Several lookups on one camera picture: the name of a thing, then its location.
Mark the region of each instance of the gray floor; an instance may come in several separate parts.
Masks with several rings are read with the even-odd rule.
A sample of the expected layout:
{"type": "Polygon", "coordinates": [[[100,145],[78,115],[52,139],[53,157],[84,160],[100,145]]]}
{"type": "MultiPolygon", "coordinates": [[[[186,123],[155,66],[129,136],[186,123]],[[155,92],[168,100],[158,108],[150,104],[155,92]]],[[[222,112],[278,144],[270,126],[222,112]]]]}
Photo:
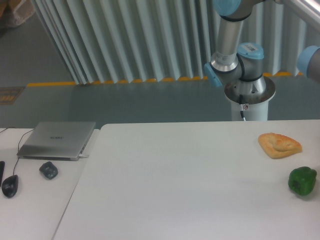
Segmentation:
{"type": "MultiPolygon", "coordinates": [[[[276,95],[269,120],[320,119],[320,84],[273,77],[276,95]]],[[[72,81],[64,62],[34,15],[0,32],[0,87],[72,81]]],[[[26,87],[12,105],[0,105],[0,128],[34,128],[40,121],[109,123],[230,121],[222,88],[208,81],[26,87]]]]}

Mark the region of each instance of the metal wall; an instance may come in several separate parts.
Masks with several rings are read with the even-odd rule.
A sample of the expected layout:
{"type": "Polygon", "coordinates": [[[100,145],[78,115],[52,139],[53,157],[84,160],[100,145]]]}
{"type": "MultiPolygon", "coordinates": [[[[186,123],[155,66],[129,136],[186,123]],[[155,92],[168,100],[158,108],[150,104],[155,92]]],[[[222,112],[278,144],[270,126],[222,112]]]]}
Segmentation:
{"type": "MultiPolygon", "coordinates": [[[[204,77],[220,16],[212,0],[32,0],[76,83],[204,77]]],[[[264,72],[298,73],[297,58],[320,36],[267,0],[245,20],[242,42],[264,47],[264,72]]]]}

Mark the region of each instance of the silver laptop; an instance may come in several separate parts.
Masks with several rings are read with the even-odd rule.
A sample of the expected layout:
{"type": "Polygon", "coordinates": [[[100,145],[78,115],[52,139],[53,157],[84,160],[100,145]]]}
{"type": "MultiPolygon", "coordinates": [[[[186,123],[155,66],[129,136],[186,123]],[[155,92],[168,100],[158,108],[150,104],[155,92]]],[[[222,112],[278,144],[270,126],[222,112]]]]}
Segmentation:
{"type": "Polygon", "coordinates": [[[23,159],[77,161],[95,126],[95,122],[40,122],[17,156],[23,159]]]}

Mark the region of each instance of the flatbread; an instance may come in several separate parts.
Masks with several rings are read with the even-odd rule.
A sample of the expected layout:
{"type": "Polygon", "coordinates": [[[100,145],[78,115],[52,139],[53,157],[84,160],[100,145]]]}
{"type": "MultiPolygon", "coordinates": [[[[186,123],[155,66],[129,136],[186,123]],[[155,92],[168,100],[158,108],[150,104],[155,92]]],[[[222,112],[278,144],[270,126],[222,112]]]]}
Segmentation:
{"type": "Polygon", "coordinates": [[[272,159],[282,159],[302,152],[302,146],[296,140],[281,134],[265,133],[259,136],[259,144],[272,159]]]}

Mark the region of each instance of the black mouse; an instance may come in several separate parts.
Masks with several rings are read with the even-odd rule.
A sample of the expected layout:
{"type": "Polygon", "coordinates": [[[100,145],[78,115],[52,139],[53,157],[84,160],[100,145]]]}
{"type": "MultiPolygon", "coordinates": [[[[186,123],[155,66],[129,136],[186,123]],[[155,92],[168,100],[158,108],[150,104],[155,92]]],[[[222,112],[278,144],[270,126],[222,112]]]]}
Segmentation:
{"type": "Polygon", "coordinates": [[[19,183],[18,175],[12,175],[6,178],[2,182],[2,186],[1,186],[3,194],[9,199],[12,198],[17,193],[18,183],[19,183]]]}
{"type": "Polygon", "coordinates": [[[53,179],[58,174],[57,167],[50,161],[42,164],[39,171],[49,180],[53,179]]]}

